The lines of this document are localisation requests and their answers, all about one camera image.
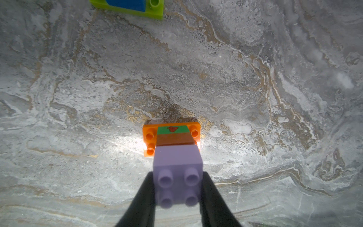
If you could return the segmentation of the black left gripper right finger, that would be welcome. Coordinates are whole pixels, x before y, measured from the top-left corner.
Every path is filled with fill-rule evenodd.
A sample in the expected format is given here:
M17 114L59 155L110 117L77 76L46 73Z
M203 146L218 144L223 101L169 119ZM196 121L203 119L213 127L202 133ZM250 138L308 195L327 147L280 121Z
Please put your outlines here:
M200 213L203 227L242 227L205 171L201 186Z

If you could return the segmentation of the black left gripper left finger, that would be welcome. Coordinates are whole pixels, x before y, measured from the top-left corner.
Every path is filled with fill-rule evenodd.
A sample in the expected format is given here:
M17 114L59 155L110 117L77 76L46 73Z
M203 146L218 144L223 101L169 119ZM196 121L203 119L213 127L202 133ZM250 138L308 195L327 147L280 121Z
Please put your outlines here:
M130 206L116 227L153 227L155 224L155 187L153 172L149 172Z

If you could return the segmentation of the purple square lego brick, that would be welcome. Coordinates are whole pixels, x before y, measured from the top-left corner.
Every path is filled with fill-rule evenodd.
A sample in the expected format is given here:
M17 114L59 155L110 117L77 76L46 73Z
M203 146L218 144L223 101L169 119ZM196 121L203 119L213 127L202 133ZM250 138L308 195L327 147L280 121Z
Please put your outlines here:
M195 206L201 198L203 161L195 144L156 147L153 162L156 204Z

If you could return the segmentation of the brown square lego brick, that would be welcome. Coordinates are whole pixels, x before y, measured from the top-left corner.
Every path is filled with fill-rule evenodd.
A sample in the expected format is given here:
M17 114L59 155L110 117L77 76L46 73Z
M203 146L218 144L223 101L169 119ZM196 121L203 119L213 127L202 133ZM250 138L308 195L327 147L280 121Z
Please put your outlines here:
M160 134L157 135L156 146L195 145L196 142L190 133Z

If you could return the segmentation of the orange long lego brick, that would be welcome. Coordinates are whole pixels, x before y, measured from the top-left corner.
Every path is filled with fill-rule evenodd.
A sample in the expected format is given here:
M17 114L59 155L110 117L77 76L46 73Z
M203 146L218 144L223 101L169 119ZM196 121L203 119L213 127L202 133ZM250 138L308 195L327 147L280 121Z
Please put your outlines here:
M156 151L156 141L157 141L157 129L158 127L163 126L178 126L178 125L186 125L190 134L194 138L196 145L200 148L201 141L201 125L198 122L189 122L189 123L170 123L170 124L146 124L142 128L143 134L143 142L144 142L144 156L152 157Z

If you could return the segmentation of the green square lego brick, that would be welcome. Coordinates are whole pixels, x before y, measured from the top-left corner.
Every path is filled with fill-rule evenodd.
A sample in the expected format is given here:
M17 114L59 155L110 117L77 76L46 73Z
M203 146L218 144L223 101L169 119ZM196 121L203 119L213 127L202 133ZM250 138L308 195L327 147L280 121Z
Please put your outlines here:
M163 126L163 127L158 127L157 129L157 135L178 134L178 133L190 133L190 130L186 125Z

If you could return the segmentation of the lime long lego brick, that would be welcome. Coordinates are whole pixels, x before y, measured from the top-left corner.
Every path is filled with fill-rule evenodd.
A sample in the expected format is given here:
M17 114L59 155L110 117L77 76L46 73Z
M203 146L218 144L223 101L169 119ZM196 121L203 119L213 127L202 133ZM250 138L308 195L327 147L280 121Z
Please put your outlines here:
M89 2L98 9L105 9L110 11L115 11L119 13L126 13L135 16L141 16L151 19L162 20L164 12L164 1L163 0L145 0L146 1L146 11L135 11L131 9L124 9L115 6L110 6L106 0L89 0Z

